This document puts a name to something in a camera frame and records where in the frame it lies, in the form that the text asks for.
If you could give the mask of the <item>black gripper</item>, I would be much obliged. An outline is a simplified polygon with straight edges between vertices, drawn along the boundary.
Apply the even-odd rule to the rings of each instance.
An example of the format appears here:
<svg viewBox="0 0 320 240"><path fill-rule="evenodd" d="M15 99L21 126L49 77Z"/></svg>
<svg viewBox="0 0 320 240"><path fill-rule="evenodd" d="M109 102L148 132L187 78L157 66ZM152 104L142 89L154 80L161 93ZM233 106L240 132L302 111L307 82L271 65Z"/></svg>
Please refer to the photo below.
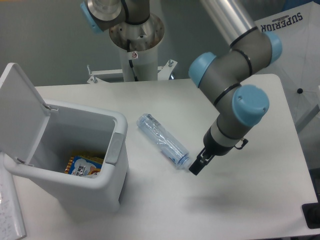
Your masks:
<svg viewBox="0 0 320 240"><path fill-rule="evenodd" d="M246 138L242 138L241 140L242 145L240 147L236 147L235 144L232 146L224 146L212 137L211 129L209 128L203 137L204 148L197 155L195 161L190 165L188 170L197 176L202 169L209 164L214 156L224 156L232 148L241 150L249 142Z"/></svg>

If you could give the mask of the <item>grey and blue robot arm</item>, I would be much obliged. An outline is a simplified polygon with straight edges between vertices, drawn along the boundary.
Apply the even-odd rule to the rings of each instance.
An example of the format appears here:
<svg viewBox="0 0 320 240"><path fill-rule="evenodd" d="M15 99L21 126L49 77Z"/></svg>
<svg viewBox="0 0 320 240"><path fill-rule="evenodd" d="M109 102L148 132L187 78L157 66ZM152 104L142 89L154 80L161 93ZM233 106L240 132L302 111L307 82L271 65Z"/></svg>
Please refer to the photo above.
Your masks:
<svg viewBox="0 0 320 240"><path fill-rule="evenodd" d="M224 156L269 109L266 93L254 85L242 85L282 54L282 43L271 31L261 32L237 0L204 0L207 11L230 47L217 57L206 52L190 65L194 84L219 115L203 137L204 147L193 163L187 155L176 159L197 175L216 156ZM162 21L150 11L147 0L85 0L80 8L91 29L109 32L121 55L123 79L141 82L158 79L157 47L164 36Z"/></svg>

